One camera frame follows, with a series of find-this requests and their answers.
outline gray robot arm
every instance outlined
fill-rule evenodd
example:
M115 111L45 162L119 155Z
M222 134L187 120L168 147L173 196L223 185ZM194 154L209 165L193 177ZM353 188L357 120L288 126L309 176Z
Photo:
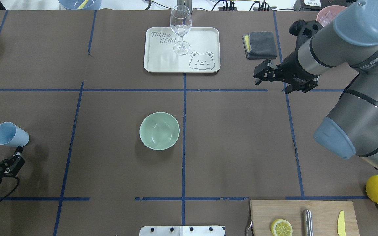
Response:
M355 2L280 65L264 61L254 77L256 85L266 80L290 83L286 94L307 92L317 86L319 75L344 62L360 73L314 139L339 157L357 155L378 169L378 0Z

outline light blue cup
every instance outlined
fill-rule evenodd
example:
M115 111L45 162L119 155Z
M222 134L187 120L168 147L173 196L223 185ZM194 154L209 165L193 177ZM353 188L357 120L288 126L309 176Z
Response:
M29 135L12 122L0 124L0 145L23 147L29 142L29 139Z
M59 0L59 3L67 10L100 10L102 0L93 1L89 0L82 9L77 8L84 2L84 0Z
M139 136L145 146L162 151L173 146L179 138L180 127L177 120L165 112L147 116L139 128Z

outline wooden cutting board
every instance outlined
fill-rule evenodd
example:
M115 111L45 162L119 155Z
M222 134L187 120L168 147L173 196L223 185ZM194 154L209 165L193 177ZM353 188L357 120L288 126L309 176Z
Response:
M270 225L276 219L285 219L293 227L293 236L303 235L302 212L312 212L313 234L338 236L339 212L345 212L346 236L359 236L354 205L351 201L317 200L250 200L250 212L255 236L271 236Z

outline folded cloth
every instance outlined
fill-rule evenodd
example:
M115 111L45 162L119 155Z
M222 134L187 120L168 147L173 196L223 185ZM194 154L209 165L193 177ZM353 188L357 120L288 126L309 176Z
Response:
M251 32L243 35L248 59L275 59L276 45L272 32Z

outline green bowl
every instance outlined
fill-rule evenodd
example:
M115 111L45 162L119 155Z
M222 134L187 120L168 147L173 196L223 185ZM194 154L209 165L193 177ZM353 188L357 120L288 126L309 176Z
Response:
M180 127L177 120L165 112L147 116L139 128L139 136L145 146L161 151L173 146L179 138Z

